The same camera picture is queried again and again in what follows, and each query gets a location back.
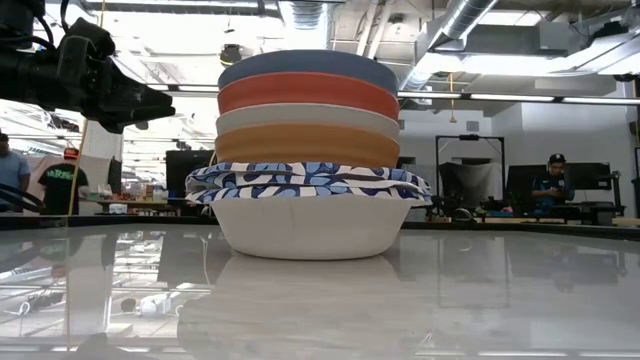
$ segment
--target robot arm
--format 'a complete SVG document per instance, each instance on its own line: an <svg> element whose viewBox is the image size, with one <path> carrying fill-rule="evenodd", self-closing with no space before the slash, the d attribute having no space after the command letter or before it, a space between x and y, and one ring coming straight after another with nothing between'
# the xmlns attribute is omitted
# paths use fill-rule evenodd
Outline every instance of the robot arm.
<svg viewBox="0 0 640 360"><path fill-rule="evenodd" d="M44 3L33 0L0 0L0 11L19 12L24 10L20 4L27 10L39 4L44 12ZM111 59L115 44L109 32L80 18L55 48L50 42L29 35L38 12L28 13L31 18L25 24L31 24L30 28L12 32L7 31L12 26L3 21L24 14L0 16L1 99L31 103L46 110L77 111L112 133L175 114L171 96L122 74ZM18 51L17 48L24 48L25 41L29 46L32 41L38 42L44 49L35 53Z"/></svg>

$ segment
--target cap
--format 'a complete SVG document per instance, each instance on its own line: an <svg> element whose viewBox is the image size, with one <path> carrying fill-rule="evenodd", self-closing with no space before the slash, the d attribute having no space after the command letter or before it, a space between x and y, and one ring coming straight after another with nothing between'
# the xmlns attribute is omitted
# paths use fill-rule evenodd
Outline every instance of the cap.
<svg viewBox="0 0 640 360"><path fill-rule="evenodd" d="M549 164L555 164L555 163L566 163L567 159L564 158L564 155L562 154L553 154L549 157Z"/></svg>
<svg viewBox="0 0 640 360"><path fill-rule="evenodd" d="M78 149L75 148L66 148L64 149L64 154L62 155L62 157L65 160L76 160L78 158L78 154L80 152L78 151Z"/></svg>

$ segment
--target white plate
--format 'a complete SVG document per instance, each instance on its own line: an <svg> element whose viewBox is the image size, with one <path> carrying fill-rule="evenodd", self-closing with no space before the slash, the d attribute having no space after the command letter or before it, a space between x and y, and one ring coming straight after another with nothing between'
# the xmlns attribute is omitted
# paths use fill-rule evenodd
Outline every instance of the white plate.
<svg viewBox="0 0 640 360"><path fill-rule="evenodd" d="M264 124L336 124L375 132L398 140L398 123L372 111L325 104L268 104L230 111L216 120L218 135Z"/></svg>
<svg viewBox="0 0 640 360"><path fill-rule="evenodd" d="M223 199L211 205L236 251L275 259L337 260L387 250L416 204L349 194Z"/></svg>

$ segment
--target orange plate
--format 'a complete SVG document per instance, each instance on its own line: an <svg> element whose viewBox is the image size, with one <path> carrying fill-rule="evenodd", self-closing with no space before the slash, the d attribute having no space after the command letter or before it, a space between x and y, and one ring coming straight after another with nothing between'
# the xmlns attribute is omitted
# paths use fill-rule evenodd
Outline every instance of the orange plate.
<svg viewBox="0 0 640 360"><path fill-rule="evenodd" d="M350 106L398 119L398 100L383 88L346 76L281 72L234 81L218 94L220 114L246 106L315 103Z"/></svg>
<svg viewBox="0 0 640 360"><path fill-rule="evenodd" d="M220 162L324 161L395 167L400 146L386 136L346 126L268 124L219 135L216 153Z"/></svg>

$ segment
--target person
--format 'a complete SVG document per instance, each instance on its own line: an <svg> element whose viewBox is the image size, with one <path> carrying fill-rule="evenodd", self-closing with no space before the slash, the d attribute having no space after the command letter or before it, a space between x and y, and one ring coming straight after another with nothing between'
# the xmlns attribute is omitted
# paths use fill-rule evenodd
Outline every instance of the person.
<svg viewBox="0 0 640 360"><path fill-rule="evenodd" d="M24 156L11 151L9 147L9 136L0 133L0 184L26 192L29 189L31 170ZM0 199L0 213L21 212L22 209Z"/></svg>
<svg viewBox="0 0 640 360"><path fill-rule="evenodd" d="M549 211L551 207L573 200L574 191L564 178L564 165L567 162L564 155L554 154L549 157L547 172L536 177L531 196L536 199L542 211Z"/></svg>
<svg viewBox="0 0 640 360"><path fill-rule="evenodd" d="M44 210L42 215L68 215L69 201L71 200L71 184L78 161L78 150L67 148L64 150L64 162L49 166L38 183L42 185L44 191ZM89 180L87 174L78 168L78 178L76 179L75 194L73 198L72 215L78 215L79 197L86 197L89 194Z"/></svg>

